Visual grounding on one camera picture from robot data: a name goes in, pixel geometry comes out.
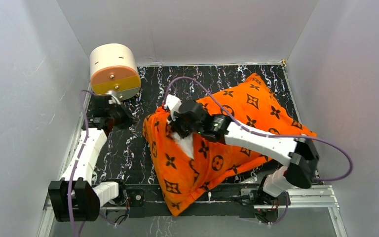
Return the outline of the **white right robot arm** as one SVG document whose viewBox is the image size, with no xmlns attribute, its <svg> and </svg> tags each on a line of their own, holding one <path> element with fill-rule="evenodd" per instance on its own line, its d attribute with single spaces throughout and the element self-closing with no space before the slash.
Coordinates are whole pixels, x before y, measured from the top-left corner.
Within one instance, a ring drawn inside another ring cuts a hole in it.
<svg viewBox="0 0 379 237">
<path fill-rule="evenodd" d="M 210 115 L 196 101 L 181 101 L 168 95 L 163 105 L 169 111 L 167 123 L 179 137 L 185 151 L 195 134 L 209 142 L 237 146 L 270 157 L 282 167 L 266 175 L 256 194 L 241 193 L 251 203 L 272 204 L 284 191 L 312 186 L 319 161 L 313 141 L 307 136 L 281 137 L 243 125 L 231 116 Z"/>
</svg>

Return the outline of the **orange patterned pillowcase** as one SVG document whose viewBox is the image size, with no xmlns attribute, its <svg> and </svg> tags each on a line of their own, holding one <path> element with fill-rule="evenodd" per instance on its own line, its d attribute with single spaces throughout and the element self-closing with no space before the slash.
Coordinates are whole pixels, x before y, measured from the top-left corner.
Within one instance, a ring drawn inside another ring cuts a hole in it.
<svg viewBox="0 0 379 237">
<path fill-rule="evenodd" d="M 143 122 L 152 163 L 173 216 L 228 177 L 275 160 L 254 198 L 272 202 L 307 189 L 317 165 L 316 134 L 288 115 L 258 74 L 194 100 L 168 95 Z"/>
</svg>

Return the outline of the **white pillow insert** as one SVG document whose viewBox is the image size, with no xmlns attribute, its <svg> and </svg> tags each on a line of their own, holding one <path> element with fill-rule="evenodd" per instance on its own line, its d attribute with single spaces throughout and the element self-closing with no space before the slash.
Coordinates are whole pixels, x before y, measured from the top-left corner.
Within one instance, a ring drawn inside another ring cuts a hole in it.
<svg viewBox="0 0 379 237">
<path fill-rule="evenodd" d="M 193 134 L 182 138 L 177 132 L 172 133 L 172 138 L 185 155 L 194 160 Z"/>
</svg>

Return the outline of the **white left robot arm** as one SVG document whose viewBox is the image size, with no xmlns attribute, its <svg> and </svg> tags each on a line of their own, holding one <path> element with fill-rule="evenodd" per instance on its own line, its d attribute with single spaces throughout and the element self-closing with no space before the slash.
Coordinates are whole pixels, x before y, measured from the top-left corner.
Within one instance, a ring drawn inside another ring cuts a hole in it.
<svg viewBox="0 0 379 237">
<path fill-rule="evenodd" d="M 102 147 L 113 128 L 127 129 L 134 123 L 125 105 L 114 95 L 96 95 L 85 119 L 74 156 L 48 195 L 58 222 L 95 221 L 109 201 L 123 205 L 128 193 L 119 179 L 92 185 L 93 171 Z"/>
</svg>

